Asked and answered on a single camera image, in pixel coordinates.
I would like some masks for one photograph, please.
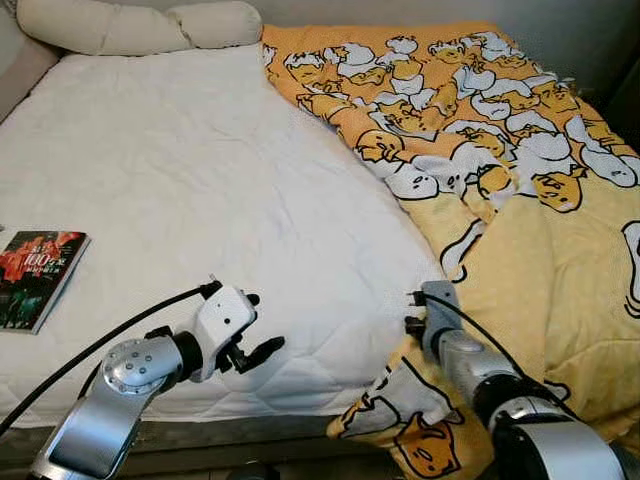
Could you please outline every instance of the cartoon print blanket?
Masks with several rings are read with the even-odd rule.
[[[461,307],[605,438],[633,428],[638,155],[492,25],[266,26],[263,43],[269,81],[386,183]],[[329,434],[389,448],[408,478],[474,478],[492,457],[409,337]]]

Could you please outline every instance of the book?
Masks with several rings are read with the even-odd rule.
[[[81,232],[13,237],[0,253],[0,332],[38,333],[89,242]]]

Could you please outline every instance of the black cable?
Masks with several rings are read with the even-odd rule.
[[[489,340],[491,342],[491,344],[494,347],[496,347],[496,349],[502,355],[504,355],[507,358],[507,360],[509,360],[509,363],[513,366],[513,369],[516,371],[516,373],[518,375],[520,375],[521,377],[527,377],[528,378],[528,375],[524,372],[522,367],[520,365],[518,365],[518,362],[516,362],[515,359],[509,354],[507,349],[504,348],[500,344],[500,342],[498,342],[495,338],[493,338],[493,336],[489,332],[487,332],[484,329],[484,327],[482,327],[478,322],[476,322],[473,318],[471,318],[467,313],[465,313],[462,310],[460,310],[453,303],[449,303],[446,300],[442,300],[441,298],[436,297],[435,295],[430,295],[428,293],[425,293],[424,297],[429,299],[429,300],[433,300],[434,302],[439,303],[440,305],[443,305],[443,306],[447,307],[449,310],[454,311],[455,313],[460,315],[462,318],[464,318],[470,325],[473,326],[473,328],[478,330],[484,337],[486,337],[486,339]]]
[[[175,297],[171,297],[167,300],[164,300],[158,303],[157,305],[154,305],[151,308],[146,309],[144,312],[141,312],[135,317],[130,318],[126,322],[120,324],[119,326],[111,330],[109,333],[107,333],[105,336],[100,338],[98,341],[94,342],[89,347],[85,348],[82,352],[80,352],[78,355],[76,355],[67,363],[65,363],[53,374],[51,374],[49,378],[47,378],[40,385],[38,385],[35,388],[35,390],[33,390],[29,395],[27,395],[27,397],[24,400],[22,400],[22,402],[20,402],[20,404],[16,408],[14,408],[11,411],[11,413],[9,413],[9,415],[5,417],[2,423],[0,423],[0,437],[9,430],[11,425],[13,425],[13,423],[20,417],[20,415],[22,415],[31,406],[31,404],[35,402],[44,392],[46,392],[49,389],[49,387],[51,387],[54,383],[60,380],[64,375],[66,375],[69,371],[71,371],[71,369],[73,369],[76,365],[78,365],[80,362],[82,362],[87,357],[89,357],[92,353],[99,350],[101,347],[103,347],[105,344],[113,340],[115,337],[120,335],[125,330],[128,330],[129,328],[133,327],[135,324],[144,320],[148,316],[153,315],[159,310],[162,310],[163,308],[173,305],[174,303],[181,302],[182,300],[192,297],[194,295],[197,295],[199,293],[202,293],[203,295],[205,295],[205,292],[208,291],[207,288],[210,288],[211,285],[213,285],[213,283],[207,284],[207,285],[201,285],[198,288],[188,290],[184,293],[176,295]]]
[[[93,370],[91,370],[91,373],[89,373],[89,376],[84,381],[84,383],[82,384],[82,388],[78,392],[78,399],[84,397],[87,394],[87,390],[89,390],[89,387],[91,386],[91,382],[93,382],[93,379],[96,378],[99,368],[100,368],[100,363],[96,364],[96,366],[93,367]]]
[[[436,303],[439,303],[440,305],[448,308],[449,310],[457,313],[458,315],[460,315],[462,318],[464,318],[471,326],[473,326],[473,328],[475,328],[477,331],[479,331],[482,335],[484,335],[484,337],[486,337],[487,340],[489,340],[491,342],[491,344],[496,347],[496,349],[505,356],[505,358],[509,361],[509,363],[513,366],[513,369],[516,371],[516,373],[518,375],[520,375],[523,379],[526,380],[530,380],[532,382],[535,383],[539,383],[537,380],[531,378],[529,375],[527,375],[525,373],[525,371],[522,369],[522,367],[518,364],[518,362],[516,362],[516,360],[511,356],[511,354],[509,354],[509,352],[507,351],[506,348],[504,348],[500,342],[498,342],[487,330],[485,330],[485,328],[483,326],[481,326],[478,322],[476,322],[473,318],[471,318],[467,313],[463,312],[462,310],[460,310],[458,307],[456,307],[454,304],[447,302],[446,300],[442,300],[439,297],[436,297],[435,295],[431,295],[428,293],[423,293],[424,298],[428,299],[428,300],[433,300]],[[564,413],[566,413],[567,415],[580,420],[580,417],[566,404],[564,403],[563,400],[555,397],[557,402],[558,402],[558,407],[560,407]]]

